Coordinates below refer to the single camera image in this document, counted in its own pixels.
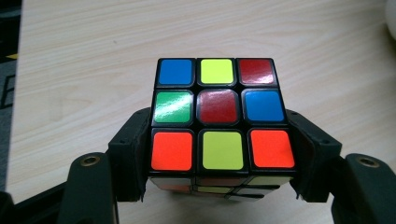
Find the wooden table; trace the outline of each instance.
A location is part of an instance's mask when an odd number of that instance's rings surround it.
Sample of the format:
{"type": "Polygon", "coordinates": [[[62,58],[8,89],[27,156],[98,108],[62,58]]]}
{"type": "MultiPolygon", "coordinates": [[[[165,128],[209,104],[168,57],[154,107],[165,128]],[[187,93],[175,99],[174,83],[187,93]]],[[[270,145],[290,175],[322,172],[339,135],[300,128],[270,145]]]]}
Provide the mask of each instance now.
{"type": "MultiPolygon", "coordinates": [[[[272,57],[286,108],[396,170],[396,43],[385,1],[24,1],[7,191],[20,202],[66,180],[150,106],[161,57],[272,57]]],[[[332,223],[289,185],[256,203],[148,183],[121,223],[332,223]]]]}

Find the metal screw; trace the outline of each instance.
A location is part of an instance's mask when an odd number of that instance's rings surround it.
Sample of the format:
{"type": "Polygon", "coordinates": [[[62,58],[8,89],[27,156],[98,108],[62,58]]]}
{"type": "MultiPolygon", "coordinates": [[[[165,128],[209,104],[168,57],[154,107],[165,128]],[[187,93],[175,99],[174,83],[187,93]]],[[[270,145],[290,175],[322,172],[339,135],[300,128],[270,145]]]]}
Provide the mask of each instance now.
{"type": "Polygon", "coordinates": [[[82,166],[92,166],[98,163],[100,158],[98,156],[89,156],[81,160],[80,164],[82,166]]]}
{"type": "Polygon", "coordinates": [[[371,168],[379,167],[379,163],[377,161],[373,161],[372,159],[369,159],[367,157],[358,157],[357,160],[360,164],[371,167],[371,168]]]}

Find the rubik's cube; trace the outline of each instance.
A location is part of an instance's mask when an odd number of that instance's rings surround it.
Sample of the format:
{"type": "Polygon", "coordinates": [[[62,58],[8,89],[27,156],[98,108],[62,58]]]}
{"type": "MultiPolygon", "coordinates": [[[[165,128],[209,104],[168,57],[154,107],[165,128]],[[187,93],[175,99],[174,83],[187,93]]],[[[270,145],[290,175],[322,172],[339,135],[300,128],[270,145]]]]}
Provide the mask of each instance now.
{"type": "Polygon", "coordinates": [[[272,59],[160,59],[150,122],[160,189],[255,201],[296,173],[272,59]]]}

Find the blue sticker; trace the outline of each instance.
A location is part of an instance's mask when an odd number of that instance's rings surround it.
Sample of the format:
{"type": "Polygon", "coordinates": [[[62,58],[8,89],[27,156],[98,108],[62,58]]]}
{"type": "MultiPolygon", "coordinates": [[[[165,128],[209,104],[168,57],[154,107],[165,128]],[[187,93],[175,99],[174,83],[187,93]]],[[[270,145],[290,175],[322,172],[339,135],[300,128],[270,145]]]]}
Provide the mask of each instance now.
{"type": "Polygon", "coordinates": [[[246,115],[252,121],[280,122],[283,108],[277,91],[246,91],[246,115]]]}
{"type": "Polygon", "coordinates": [[[190,85],[192,62],[186,59],[162,60],[159,76],[159,84],[162,85],[190,85]]]}

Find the orange sticker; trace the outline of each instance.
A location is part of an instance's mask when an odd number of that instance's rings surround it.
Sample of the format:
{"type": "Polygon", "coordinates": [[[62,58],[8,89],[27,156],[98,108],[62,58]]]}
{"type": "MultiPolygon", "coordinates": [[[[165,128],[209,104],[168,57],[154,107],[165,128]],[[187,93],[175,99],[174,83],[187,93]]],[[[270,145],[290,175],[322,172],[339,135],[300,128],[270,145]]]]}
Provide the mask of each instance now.
{"type": "Polygon", "coordinates": [[[294,166],[289,136],[285,131],[253,130],[250,139],[256,166],[260,168],[294,166]]]}
{"type": "Polygon", "coordinates": [[[192,167],[191,133],[155,133],[151,167],[162,171],[189,171],[192,167]]]}

